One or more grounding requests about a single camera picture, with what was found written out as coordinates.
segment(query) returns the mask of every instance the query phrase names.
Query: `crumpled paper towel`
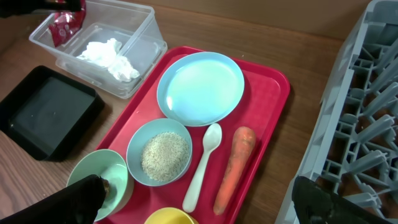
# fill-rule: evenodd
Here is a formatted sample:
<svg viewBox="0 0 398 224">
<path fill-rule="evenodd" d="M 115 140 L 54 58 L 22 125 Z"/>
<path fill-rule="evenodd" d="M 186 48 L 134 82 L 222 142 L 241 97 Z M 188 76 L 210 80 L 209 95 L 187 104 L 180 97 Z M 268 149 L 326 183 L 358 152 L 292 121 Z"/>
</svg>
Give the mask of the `crumpled paper towel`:
<svg viewBox="0 0 398 224">
<path fill-rule="evenodd" d="M 139 72 L 125 56 L 118 56 L 122 43 L 111 38 L 106 43 L 89 42 L 87 49 L 77 56 L 78 59 L 107 67 L 108 72 L 119 81 L 130 82 L 139 77 Z"/>
</svg>

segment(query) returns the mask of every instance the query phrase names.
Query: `bowl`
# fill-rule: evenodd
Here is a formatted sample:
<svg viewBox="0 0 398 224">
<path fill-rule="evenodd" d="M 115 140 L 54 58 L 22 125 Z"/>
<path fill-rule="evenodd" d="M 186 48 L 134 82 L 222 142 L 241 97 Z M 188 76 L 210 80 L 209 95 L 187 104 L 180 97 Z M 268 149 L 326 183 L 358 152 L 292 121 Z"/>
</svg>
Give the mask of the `bowl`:
<svg viewBox="0 0 398 224">
<path fill-rule="evenodd" d="M 152 213 L 144 224 L 198 224 L 190 215 L 177 208 L 161 208 Z"/>
<path fill-rule="evenodd" d="M 127 204 L 134 188 L 134 179 L 129 175 L 123 157 L 109 149 L 100 149 L 85 156 L 72 170 L 67 186 L 91 174 L 101 176 L 110 184 L 109 195 L 95 218 L 97 222 Z"/>
<path fill-rule="evenodd" d="M 142 169 L 141 155 L 144 146 L 147 142 L 155 137 L 156 135 L 164 132 L 173 132 L 183 137 L 188 143 L 189 159 L 184 169 L 174 179 L 168 182 L 161 182 L 158 180 L 151 179 Z M 189 168 L 192 160 L 192 139 L 188 130 L 184 125 L 176 120 L 161 118 L 155 119 L 143 125 L 139 128 L 130 140 L 127 147 L 127 168 L 130 174 L 135 178 L 136 181 L 150 187 L 163 186 L 169 184 L 181 178 Z"/>
<path fill-rule="evenodd" d="M 234 60 L 200 52 L 181 58 L 165 71 L 157 87 L 157 102 L 170 119 L 185 126 L 207 126 L 229 115 L 243 91 L 243 73 Z"/>
</svg>

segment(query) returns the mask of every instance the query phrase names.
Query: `blue bowl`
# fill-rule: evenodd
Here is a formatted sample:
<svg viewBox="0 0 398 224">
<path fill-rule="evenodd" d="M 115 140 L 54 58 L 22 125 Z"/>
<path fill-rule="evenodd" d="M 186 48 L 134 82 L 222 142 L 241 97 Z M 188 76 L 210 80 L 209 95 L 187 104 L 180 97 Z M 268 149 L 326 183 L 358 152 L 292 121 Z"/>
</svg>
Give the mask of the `blue bowl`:
<svg viewBox="0 0 398 224">
<path fill-rule="evenodd" d="M 214 52 L 188 55 L 172 64 L 157 87 L 163 114 L 185 126 L 207 126 L 229 115 L 244 90 L 242 70 Z"/>
<path fill-rule="evenodd" d="M 147 142 L 155 137 L 156 135 L 164 132 L 173 132 L 179 134 L 183 137 L 189 146 L 189 160 L 185 165 L 184 169 L 169 182 L 160 182 L 154 179 L 151 179 L 142 169 L 141 166 L 141 155 L 144 146 Z M 140 183 L 150 186 L 150 187 L 157 187 L 162 186 L 165 184 L 169 184 L 181 178 L 188 170 L 189 165 L 191 164 L 192 160 L 192 139 L 191 135 L 189 134 L 188 130 L 185 128 L 184 125 L 179 123 L 176 120 L 168 119 L 168 118 L 161 118 L 155 119 L 143 125 L 139 128 L 133 137 L 130 140 L 129 146 L 127 147 L 127 168 L 129 169 L 130 174 Z"/>
</svg>

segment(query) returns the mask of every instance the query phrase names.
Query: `red packet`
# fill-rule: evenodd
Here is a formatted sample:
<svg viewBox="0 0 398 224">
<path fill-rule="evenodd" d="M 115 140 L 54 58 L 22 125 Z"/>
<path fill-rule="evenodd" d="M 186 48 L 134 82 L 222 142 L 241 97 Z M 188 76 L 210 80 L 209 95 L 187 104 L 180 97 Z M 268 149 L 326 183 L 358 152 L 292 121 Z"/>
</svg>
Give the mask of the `red packet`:
<svg viewBox="0 0 398 224">
<path fill-rule="evenodd" d="M 86 16 L 86 1 L 80 0 L 80 12 L 56 12 L 55 21 L 49 25 L 55 47 L 68 42 L 81 28 Z"/>
</svg>

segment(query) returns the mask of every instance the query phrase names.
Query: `tray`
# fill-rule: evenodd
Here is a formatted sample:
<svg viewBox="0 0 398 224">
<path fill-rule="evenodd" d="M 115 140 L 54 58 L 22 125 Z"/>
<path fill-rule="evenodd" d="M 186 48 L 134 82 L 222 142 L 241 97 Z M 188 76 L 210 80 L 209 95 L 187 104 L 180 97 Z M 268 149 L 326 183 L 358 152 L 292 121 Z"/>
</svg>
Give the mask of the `tray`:
<svg viewBox="0 0 398 224">
<path fill-rule="evenodd" d="M 0 130 L 39 161 L 61 161 L 104 107 L 94 89 L 45 66 L 0 102 Z"/>
<path fill-rule="evenodd" d="M 112 149 L 126 158 L 127 145 L 137 129 L 148 121 L 164 117 L 156 100 L 157 85 L 162 74 L 178 59 L 197 52 L 201 50 L 191 47 L 169 50 L 131 99 L 97 149 Z M 290 91 L 289 81 L 277 70 L 243 60 L 235 59 L 235 62 L 243 71 L 245 89 L 235 110 L 219 122 L 223 128 L 223 140 L 220 147 L 210 156 L 198 204 L 195 211 L 191 213 L 191 216 L 202 224 L 234 223 Z M 231 152 L 233 134 L 240 126 L 247 126 L 254 130 L 257 144 L 226 211 L 216 216 L 213 213 L 213 205 Z M 133 195 L 127 205 L 118 213 L 99 223 L 141 224 L 151 213 L 160 208 L 182 209 L 183 198 L 203 153 L 202 138 L 206 128 L 187 128 L 192 136 L 193 158 L 189 170 L 181 179 L 162 187 L 146 187 L 135 182 Z"/>
</svg>

